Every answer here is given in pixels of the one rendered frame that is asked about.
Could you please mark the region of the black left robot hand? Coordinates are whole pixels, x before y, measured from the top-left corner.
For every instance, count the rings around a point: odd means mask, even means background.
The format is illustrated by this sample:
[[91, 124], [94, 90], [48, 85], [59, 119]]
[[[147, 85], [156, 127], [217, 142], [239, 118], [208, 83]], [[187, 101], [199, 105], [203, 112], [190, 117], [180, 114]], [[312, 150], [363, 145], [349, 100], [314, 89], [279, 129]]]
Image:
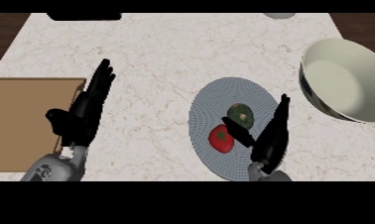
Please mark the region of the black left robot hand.
[[79, 93], [69, 110], [53, 108], [47, 111], [45, 118], [51, 123], [53, 133], [61, 137], [63, 147], [87, 147], [91, 144], [113, 79], [115, 74], [104, 58], [93, 73], [88, 88]]

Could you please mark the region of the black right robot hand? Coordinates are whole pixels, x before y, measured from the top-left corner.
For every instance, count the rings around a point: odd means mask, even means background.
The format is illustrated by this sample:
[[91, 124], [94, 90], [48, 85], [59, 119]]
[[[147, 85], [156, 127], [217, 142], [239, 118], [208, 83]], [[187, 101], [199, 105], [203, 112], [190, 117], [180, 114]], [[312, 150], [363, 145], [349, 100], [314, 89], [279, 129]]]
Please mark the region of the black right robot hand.
[[230, 136], [243, 144], [245, 147], [252, 148], [250, 160], [253, 163], [261, 163], [262, 173], [271, 174], [281, 163], [281, 158], [287, 145], [287, 104], [289, 97], [283, 94], [280, 96], [280, 104], [274, 111], [274, 117], [270, 120], [267, 127], [256, 139], [253, 139], [249, 131], [227, 117], [221, 120], [225, 124]]

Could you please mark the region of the green round squash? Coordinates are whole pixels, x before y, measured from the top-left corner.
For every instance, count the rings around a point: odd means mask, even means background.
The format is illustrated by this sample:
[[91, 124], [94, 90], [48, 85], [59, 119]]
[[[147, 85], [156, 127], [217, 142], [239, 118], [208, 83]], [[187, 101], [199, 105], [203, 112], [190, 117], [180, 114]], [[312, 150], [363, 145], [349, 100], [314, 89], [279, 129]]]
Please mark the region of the green round squash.
[[249, 130], [253, 126], [255, 118], [253, 112], [248, 105], [236, 103], [227, 110], [227, 117], [246, 129]]

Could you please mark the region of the round grey woven placemat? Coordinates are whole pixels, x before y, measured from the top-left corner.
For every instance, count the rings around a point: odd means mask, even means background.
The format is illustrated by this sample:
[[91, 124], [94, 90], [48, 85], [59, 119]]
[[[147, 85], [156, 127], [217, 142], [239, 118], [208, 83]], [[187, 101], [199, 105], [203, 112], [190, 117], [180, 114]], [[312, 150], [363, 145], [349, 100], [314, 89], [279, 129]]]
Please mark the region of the round grey woven placemat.
[[242, 103], [253, 113], [249, 134], [256, 138], [267, 127], [279, 103], [267, 90], [240, 77], [222, 77], [206, 84], [196, 94], [188, 111], [188, 136], [196, 155], [209, 171], [230, 181], [248, 181], [252, 149], [234, 142], [221, 154], [209, 144], [211, 130], [222, 123], [230, 106]]

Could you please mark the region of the large cream bowl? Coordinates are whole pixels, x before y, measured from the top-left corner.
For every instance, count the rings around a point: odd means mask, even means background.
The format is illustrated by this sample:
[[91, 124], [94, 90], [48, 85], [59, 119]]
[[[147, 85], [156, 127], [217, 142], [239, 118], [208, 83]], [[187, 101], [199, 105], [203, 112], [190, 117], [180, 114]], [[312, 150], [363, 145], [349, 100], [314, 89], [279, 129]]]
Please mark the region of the large cream bowl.
[[327, 116], [375, 123], [375, 52], [351, 41], [315, 41], [301, 56], [298, 83], [304, 97]]

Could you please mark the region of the red tomato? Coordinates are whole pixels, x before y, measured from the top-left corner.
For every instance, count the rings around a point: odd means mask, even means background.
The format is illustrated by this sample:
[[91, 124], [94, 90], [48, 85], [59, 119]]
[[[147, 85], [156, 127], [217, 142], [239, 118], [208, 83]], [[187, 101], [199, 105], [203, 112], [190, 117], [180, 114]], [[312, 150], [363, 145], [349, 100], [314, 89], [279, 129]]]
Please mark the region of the red tomato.
[[219, 124], [209, 133], [208, 137], [211, 147], [221, 153], [225, 154], [231, 151], [234, 147], [234, 138], [227, 132], [227, 127]]

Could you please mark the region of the brown wooden cutting board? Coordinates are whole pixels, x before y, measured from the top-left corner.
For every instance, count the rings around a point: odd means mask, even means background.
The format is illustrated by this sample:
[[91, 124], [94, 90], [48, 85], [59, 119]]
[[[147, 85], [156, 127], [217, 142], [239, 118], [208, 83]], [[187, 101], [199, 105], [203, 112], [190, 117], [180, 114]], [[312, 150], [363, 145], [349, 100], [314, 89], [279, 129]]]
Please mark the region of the brown wooden cutting board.
[[61, 150], [45, 112], [69, 109], [85, 83], [78, 77], [0, 77], [0, 172], [25, 172]]

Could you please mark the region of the black appliance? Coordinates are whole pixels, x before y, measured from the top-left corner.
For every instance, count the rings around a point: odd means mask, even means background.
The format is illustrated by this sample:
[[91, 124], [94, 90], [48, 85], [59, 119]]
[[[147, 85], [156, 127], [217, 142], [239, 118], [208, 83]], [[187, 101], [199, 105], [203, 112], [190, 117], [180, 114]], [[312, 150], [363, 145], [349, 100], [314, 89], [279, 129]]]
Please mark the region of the black appliance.
[[54, 21], [116, 21], [119, 13], [47, 13]]

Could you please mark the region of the grey round object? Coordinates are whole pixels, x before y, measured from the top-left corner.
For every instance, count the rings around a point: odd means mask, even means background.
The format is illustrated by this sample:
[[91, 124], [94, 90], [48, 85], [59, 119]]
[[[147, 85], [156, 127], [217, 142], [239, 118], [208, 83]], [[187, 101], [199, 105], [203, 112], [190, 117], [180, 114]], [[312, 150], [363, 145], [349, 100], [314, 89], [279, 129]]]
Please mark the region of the grey round object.
[[280, 20], [290, 18], [295, 13], [264, 13], [264, 15], [271, 19]]

